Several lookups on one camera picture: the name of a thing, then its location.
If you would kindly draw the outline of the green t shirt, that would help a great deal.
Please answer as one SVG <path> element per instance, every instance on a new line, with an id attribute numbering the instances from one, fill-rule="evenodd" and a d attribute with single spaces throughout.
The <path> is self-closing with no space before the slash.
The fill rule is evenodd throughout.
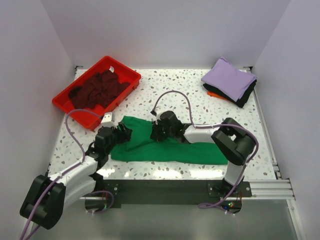
<path id="1" fill-rule="evenodd" d="M 132 130 L 131 139 L 116 145 L 110 156 L 122 162 L 180 162 L 199 165 L 226 165 L 228 160 L 214 143 L 180 143 L 174 138 L 156 142 L 150 138 L 152 122 L 124 116 L 124 125 Z"/>

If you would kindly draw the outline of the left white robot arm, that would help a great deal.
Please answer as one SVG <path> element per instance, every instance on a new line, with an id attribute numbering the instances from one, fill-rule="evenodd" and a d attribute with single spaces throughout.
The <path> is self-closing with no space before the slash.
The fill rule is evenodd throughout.
<path id="1" fill-rule="evenodd" d="M 79 198 L 88 194 L 99 196 L 104 184 L 98 170 L 109 160 L 116 145 L 130 141 L 132 132 L 122 122 L 101 127 L 82 159 L 54 175 L 39 175 L 33 180 L 19 210 L 20 216 L 49 230 Z"/>

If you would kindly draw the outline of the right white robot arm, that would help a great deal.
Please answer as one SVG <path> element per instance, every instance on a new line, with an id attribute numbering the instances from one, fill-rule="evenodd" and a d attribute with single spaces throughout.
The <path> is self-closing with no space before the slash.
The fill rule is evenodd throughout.
<path id="1" fill-rule="evenodd" d="M 199 125 L 182 123 L 171 110 L 159 114 L 152 110 L 151 114 L 156 117 L 152 122 L 152 140 L 163 142 L 174 138 L 182 144 L 216 145 L 228 161 L 221 184 L 223 192 L 233 197 L 241 190 L 245 168 L 259 149 L 258 140 L 251 132 L 230 117 L 217 125 Z"/>

